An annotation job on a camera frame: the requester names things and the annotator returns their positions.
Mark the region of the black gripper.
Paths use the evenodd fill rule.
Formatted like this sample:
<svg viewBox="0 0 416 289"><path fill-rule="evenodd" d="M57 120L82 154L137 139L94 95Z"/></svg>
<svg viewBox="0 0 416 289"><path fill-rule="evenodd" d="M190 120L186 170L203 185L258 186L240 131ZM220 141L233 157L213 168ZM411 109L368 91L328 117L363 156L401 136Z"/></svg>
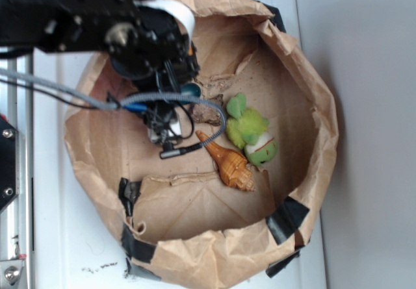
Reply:
<svg viewBox="0 0 416 289"><path fill-rule="evenodd" d="M156 90L159 81L180 91L199 72L191 9L174 0L135 0L134 5L139 18L115 24L105 36L114 70L142 91Z"/></svg>

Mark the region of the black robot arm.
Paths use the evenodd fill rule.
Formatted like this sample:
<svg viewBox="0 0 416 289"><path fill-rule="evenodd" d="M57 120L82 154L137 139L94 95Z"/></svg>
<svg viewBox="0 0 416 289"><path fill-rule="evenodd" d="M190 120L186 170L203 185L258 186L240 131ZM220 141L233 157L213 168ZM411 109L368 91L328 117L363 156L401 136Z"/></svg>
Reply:
<svg viewBox="0 0 416 289"><path fill-rule="evenodd" d="M146 90L170 90L199 71L194 16L171 0L1 0L1 58L99 51Z"/></svg>

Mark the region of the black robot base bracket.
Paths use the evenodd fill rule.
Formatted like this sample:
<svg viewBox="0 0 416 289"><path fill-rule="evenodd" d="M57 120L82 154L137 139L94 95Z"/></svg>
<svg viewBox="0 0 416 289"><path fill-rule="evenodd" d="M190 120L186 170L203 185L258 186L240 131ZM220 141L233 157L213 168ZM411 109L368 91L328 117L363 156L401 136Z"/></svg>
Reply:
<svg viewBox="0 0 416 289"><path fill-rule="evenodd" d="M1 213L19 194L18 186L18 131L1 114Z"/></svg>

